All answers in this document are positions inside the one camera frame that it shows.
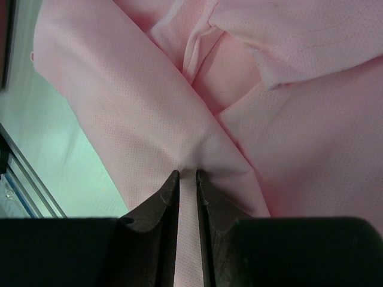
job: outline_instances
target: pink cloth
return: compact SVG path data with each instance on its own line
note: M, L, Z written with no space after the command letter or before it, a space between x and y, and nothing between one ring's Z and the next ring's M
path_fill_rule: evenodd
M34 39L129 209L180 170L175 286L203 286L196 169L253 216L383 233L382 52L370 0L46 0Z

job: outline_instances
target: folded fabric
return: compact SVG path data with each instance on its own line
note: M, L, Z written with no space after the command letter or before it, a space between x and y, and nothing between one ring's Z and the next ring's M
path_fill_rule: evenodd
M174 285L203 286L196 169L252 216L383 233L382 53L382 1L47 0L33 57L129 209L181 172Z

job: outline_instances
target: light green surface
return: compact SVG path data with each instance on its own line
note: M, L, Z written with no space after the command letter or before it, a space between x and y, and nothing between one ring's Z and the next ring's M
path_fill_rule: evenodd
M0 123L68 216L121 216L126 206L66 99L30 61L40 5L41 0L18 1Z

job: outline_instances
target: mesh textured fabric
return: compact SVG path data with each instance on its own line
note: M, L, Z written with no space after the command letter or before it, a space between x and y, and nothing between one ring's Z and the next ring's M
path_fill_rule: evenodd
M196 169L253 216L383 233L382 53L366 0L45 0L34 38L129 209L181 172L175 286L203 286Z

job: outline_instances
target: pink shirt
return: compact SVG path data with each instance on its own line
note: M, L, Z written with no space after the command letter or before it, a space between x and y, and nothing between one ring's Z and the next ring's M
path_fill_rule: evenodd
M253 216L383 233L383 1L43 2L35 69L129 209L181 172L175 286L203 286L196 169Z

